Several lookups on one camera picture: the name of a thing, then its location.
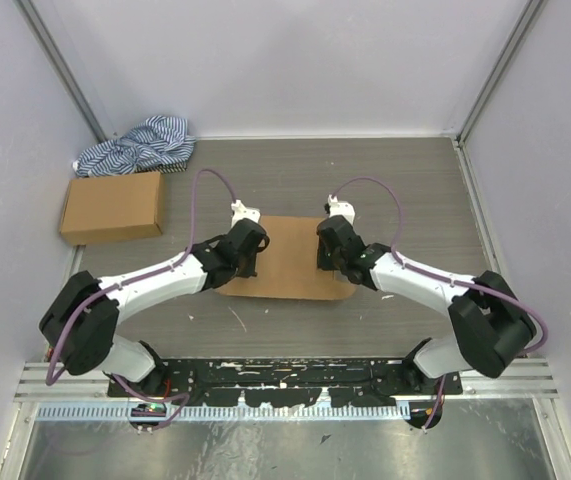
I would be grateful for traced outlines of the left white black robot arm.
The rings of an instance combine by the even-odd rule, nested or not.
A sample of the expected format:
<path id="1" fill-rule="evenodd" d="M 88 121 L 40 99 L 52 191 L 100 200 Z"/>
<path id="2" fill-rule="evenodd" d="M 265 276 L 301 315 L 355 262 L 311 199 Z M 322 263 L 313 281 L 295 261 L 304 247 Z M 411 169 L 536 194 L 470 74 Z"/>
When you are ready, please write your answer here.
<path id="1" fill-rule="evenodd" d="M 120 336 L 118 326 L 157 304 L 244 277 L 269 243 L 265 233 L 229 232 L 130 273 L 96 278 L 77 272 L 39 323 L 53 349 L 46 385 L 55 385 L 63 374 L 100 371 L 132 395 L 161 395 L 168 382 L 163 360 L 147 341 Z"/>

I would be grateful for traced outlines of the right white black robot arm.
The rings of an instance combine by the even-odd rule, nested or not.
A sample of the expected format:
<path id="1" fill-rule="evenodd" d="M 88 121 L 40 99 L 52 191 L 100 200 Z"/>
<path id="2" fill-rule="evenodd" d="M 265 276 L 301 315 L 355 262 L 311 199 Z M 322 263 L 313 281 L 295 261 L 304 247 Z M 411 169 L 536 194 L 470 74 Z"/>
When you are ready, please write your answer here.
<path id="1" fill-rule="evenodd" d="M 450 335 L 419 342 L 402 360 L 401 381 L 416 394 L 464 371 L 498 378 L 537 334 L 530 315 L 493 271 L 478 277 L 447 273 L 360 240 L 348 245 L 321 240 L 319 263 L 354 285 L 400 295 L 450 321 Z"/>

